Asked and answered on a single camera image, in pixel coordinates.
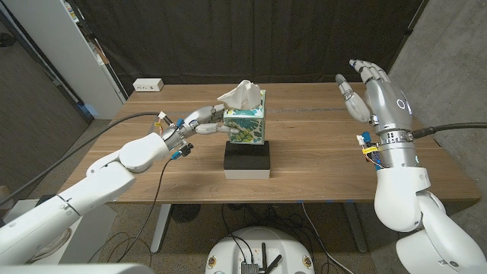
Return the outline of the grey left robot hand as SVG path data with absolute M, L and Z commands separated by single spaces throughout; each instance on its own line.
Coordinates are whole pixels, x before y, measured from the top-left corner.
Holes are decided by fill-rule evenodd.
M 201 107 L 177 123 L 173 123 L 166 113 L 160 112 L 158 117 L 169 126 L 161 133 L 161 137 L 171 151 L 179 148 L 196 133 L 203 135 L 216 132 L 239 133 L 240 130 L 237 127 L 218 124 L 223 120 L 223 115 L 224 104 Z

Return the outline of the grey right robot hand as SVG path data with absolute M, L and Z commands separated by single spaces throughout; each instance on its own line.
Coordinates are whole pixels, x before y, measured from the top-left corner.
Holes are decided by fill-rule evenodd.
M 412 110 L 401 89 L 373 62 L 351 59 L 349 64 L 366 87 L 364 96 L 360 97 L 343 75 L 336 75 L 350 115 L 360 123 L 372 125 L 382 144 L 412 142 Z

